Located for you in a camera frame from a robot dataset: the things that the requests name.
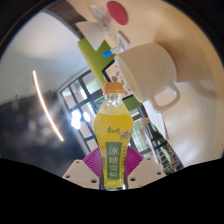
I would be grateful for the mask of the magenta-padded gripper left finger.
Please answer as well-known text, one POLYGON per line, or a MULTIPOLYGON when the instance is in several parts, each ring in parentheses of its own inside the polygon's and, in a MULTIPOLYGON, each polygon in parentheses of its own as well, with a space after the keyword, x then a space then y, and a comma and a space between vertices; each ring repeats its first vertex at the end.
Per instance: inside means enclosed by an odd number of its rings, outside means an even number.
POLYGON ((75 160, 64 173, 63 179, 83 188, 99 189, 101 171, 100 151, 95 149, 83 160, 75 160))

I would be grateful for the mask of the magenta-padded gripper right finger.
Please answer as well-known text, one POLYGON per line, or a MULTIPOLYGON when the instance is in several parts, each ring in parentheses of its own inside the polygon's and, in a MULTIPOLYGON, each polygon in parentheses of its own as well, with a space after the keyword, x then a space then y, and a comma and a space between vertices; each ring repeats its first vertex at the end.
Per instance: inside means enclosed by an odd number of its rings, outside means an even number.
POLYGON ((166 176, 152 158, 144 157, 132 147, 127 149, 125 173, 129 189, 146 186, 166 176))

